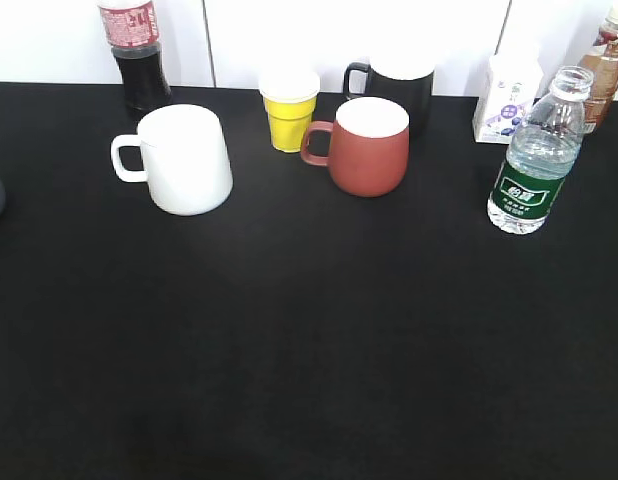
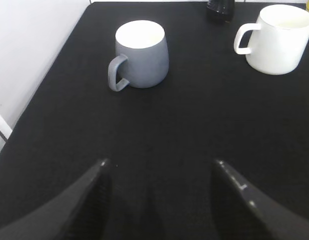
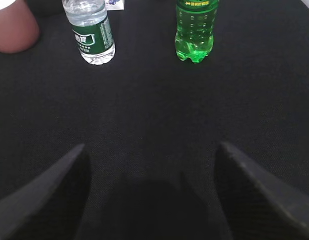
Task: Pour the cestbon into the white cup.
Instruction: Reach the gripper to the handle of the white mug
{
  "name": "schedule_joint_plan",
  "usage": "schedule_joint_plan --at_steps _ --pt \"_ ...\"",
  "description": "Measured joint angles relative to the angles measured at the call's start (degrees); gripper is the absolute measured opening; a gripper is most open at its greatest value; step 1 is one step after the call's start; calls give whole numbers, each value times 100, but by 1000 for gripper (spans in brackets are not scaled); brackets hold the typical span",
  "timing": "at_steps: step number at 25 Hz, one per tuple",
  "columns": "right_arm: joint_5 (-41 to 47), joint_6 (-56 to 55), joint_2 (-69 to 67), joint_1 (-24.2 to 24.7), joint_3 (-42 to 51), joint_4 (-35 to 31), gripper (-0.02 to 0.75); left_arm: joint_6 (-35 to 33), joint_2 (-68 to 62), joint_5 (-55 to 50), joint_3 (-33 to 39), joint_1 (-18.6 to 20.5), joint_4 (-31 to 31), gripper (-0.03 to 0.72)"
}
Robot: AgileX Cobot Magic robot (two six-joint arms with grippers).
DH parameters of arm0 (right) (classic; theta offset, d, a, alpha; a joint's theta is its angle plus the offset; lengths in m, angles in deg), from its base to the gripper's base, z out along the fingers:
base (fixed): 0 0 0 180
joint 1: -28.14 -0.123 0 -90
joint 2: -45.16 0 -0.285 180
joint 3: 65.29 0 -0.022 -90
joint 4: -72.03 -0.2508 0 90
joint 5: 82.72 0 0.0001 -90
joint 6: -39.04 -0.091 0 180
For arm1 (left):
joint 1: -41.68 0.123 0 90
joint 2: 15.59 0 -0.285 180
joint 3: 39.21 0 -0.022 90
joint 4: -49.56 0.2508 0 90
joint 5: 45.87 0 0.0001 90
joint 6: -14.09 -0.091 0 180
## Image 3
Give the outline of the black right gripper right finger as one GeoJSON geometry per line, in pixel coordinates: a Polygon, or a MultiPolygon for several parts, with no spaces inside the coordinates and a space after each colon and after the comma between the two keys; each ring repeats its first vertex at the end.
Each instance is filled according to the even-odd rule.
{"type": "Polygon", "coordinates": [[[228,142],[217,148],[214,185],[235,240],[309,240],[309,196],[228,142]]]}

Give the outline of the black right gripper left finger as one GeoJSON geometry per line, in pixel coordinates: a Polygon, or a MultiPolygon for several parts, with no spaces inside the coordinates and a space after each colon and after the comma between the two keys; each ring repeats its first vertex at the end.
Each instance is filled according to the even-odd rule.
{"type": "Polygon", "coordinates": [[[0,240],[74,240],[90,189],[90,157],[78,144],[0,200],[0,240]]]}

